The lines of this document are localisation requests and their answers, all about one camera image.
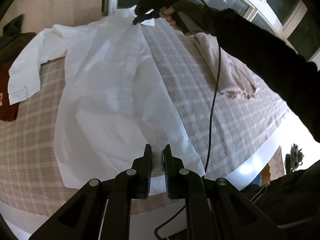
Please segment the person right forearm dark sleeve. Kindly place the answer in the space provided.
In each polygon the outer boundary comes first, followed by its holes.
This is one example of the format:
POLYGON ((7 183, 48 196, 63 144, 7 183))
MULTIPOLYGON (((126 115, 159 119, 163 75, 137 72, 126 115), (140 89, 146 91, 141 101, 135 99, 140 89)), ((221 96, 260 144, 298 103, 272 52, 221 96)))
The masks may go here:
POLYGON ((277 93, 319 141, 319 71, 284 41, 238 15, 233 9, 205 8, 178 1, 167 15, 183 12, 221 48, 243 62, 277 93))

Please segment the person right hand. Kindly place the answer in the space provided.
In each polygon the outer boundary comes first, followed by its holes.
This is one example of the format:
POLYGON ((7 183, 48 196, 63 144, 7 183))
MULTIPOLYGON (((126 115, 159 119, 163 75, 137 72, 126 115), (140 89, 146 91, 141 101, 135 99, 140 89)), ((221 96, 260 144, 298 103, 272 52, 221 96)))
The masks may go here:
POLYGON ((172 18, 172 14, 174 12, 175 9, 173 7, 168 7, 163 12, 160 12, 159 15, 161 18, 164 18, 173 29, 178 30, 179 27, 177 26, 176 21, 172 18))

